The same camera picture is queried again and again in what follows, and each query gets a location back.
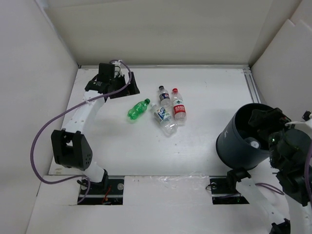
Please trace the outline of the green plastic bottle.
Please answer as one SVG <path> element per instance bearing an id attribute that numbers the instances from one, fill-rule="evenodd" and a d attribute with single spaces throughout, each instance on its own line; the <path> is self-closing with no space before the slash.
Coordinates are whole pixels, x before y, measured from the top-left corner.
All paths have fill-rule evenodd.
<path id="1" fill-rule="evenodd" d="M 136 120 L 147 110 L 149 104 L 150 100 L 148 98 L 144 101 L 138 102 L 136 105 L 133 106 L 133 108 L 128 111 L 127 116 L 131 120 Z"/>

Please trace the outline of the clear plastic bottle white cap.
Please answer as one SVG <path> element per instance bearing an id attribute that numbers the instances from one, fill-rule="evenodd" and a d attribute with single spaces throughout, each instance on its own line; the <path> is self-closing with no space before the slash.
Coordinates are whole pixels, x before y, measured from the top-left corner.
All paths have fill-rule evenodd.
<path id="1" fill-rule="evenodd" d="M 250 146 L 256 148 L 256 149 L 261 149 L 261 143 L 254 137 L 247 137 L 244 139 L 246 143 L 248 143 Z"/>

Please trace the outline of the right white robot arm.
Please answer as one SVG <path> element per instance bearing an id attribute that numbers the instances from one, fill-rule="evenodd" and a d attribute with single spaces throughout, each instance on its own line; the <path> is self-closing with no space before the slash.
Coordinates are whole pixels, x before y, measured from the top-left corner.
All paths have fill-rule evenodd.
<path id="1" fill-rule="evenodd" d="M 279 108 L 264 104 L 241 107 L 216 141 L 229 166 L 225 186 L 241 194 L 261 213 L 271 234 L 312 231 L 312 139 Z M 269 159 L 289 207 L 289 218 L 275 209 L 253 182 L 249 170 Z"/>

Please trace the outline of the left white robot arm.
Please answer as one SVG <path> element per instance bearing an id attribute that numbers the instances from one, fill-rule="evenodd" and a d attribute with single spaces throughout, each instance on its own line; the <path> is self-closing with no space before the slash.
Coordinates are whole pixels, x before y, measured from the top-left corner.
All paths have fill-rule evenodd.
<path id="1" fill-rule="evenodd" d="M 61 130 L 51 134 L 56 164 L 82 171 L 86 178 L 79 181 L 80 185 L 100 194 L 109 188 L 108 173 L 93 159 L 85 134 L 107 99 L 140 93 L 132 71 L 128 72 L 129 80 L 125 79 L 121 71 L 123 65 L 124 62 L 117 59 L 100 63 L 98 74 L 84 88 L 82 104 Z"/>

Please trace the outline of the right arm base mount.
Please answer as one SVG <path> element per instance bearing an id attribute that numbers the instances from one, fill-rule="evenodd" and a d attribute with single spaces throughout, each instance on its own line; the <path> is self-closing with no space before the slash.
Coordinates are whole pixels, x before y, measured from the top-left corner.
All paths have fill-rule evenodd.
<path id="1" fill-rule="evenodd" d="M 228 184 L 225 176 L 210 176 L 206 189 L 211 192 L 213 205 L 248 204 L 246 198 Z"/>

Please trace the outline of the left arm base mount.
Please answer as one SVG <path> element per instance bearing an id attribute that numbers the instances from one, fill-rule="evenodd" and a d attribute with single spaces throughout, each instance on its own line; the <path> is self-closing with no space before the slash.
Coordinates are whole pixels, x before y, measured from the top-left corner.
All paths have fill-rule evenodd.
<path id="1" fill-rule="evenodd" d="M 122 205 L 124 191 L 123 176 L 108 176 L 108 186 L 106 189 L 96 187 L 92 184 L 85 199 L 79 202 L 87 192 L 87 181 L 79 182 L 78 205 Z"/>

